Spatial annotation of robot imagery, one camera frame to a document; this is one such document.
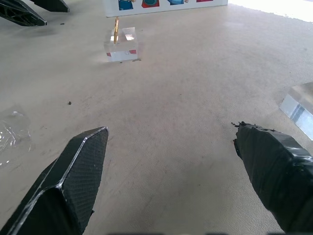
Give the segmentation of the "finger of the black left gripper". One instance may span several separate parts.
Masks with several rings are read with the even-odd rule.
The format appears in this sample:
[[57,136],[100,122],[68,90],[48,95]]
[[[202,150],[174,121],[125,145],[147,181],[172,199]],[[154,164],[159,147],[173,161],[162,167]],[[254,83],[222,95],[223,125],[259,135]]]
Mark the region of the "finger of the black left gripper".
[[70,8],[63,0],[31,0],[35,5],[50,11],[50,12],[66,12],[70,11]]
[[0,17],[20,26],[47,25],[47,21],[22,0],[0,0]]

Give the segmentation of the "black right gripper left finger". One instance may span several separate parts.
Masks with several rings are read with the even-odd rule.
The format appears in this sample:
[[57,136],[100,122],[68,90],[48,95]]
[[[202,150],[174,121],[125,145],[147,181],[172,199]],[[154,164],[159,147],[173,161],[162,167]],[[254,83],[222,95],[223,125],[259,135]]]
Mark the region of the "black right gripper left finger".
[[104,126],[73,137],[41,172],[0,235],[82,235],[94,212],[108,136]]

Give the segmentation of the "taped black right gripper right finger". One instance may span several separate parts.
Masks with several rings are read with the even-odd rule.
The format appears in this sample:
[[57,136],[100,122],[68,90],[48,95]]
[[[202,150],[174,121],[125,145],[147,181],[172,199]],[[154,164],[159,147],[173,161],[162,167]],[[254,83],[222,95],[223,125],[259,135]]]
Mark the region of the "taped black right gripper right finger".
[[252,186],[286,233],[313,233],[313,156],[292,136],[240,122],[234,139]]

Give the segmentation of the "gold pin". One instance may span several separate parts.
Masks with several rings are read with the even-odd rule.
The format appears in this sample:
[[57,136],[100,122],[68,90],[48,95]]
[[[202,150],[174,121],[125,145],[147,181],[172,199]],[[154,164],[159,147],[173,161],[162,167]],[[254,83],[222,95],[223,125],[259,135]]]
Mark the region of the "gold pin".
[[116,44],[118,41],[118,27],[119,27],[119,18],[115,17],[114,32],[113,32],[113,43]]

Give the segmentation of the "crumpled clear plastic wrap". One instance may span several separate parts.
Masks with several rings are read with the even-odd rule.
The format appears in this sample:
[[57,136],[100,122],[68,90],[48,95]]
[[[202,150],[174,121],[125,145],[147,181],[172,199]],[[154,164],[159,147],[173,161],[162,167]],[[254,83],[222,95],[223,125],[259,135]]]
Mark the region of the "crumpled clear plastic wrap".
[[0,169],[32,149],[30,119],[20,105],[0,111]]

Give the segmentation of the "white board with cartoon figures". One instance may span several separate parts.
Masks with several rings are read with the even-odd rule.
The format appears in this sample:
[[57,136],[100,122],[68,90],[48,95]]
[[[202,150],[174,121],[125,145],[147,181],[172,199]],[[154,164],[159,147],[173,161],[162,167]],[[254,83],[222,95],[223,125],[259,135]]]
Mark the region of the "white board with cartoon figures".
[[228,0],[103,0],[106,17],[228,5]]

